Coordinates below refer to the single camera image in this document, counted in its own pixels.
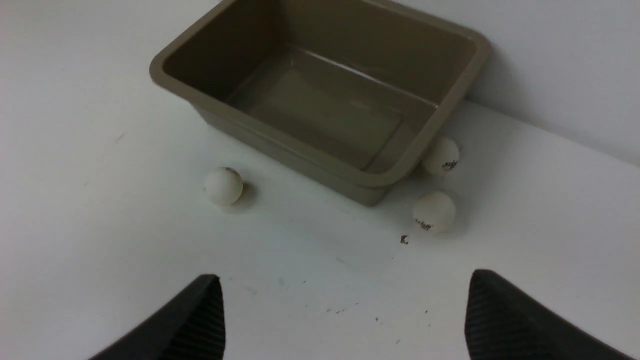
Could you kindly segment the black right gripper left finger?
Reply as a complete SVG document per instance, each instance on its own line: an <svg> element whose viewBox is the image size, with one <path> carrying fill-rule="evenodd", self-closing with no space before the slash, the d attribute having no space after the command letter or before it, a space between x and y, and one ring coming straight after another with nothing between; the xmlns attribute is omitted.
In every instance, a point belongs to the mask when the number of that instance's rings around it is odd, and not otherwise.
<svg viewBox="0 0 640 360"><path fill-rule="evenodd" d="M197 276L185 289L94 360L222 360L226 319L219 276Z"/></svg>

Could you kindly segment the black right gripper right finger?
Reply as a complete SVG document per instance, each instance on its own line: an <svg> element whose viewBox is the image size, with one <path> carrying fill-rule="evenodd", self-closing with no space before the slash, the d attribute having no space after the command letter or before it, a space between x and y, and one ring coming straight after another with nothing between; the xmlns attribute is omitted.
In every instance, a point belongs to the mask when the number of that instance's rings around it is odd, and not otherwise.
<svg viewBox="0 0 640 360"><path fill-rule="evenodd" d="M464 337L472 360L628 360L491 269L470 278Z"/></svg>

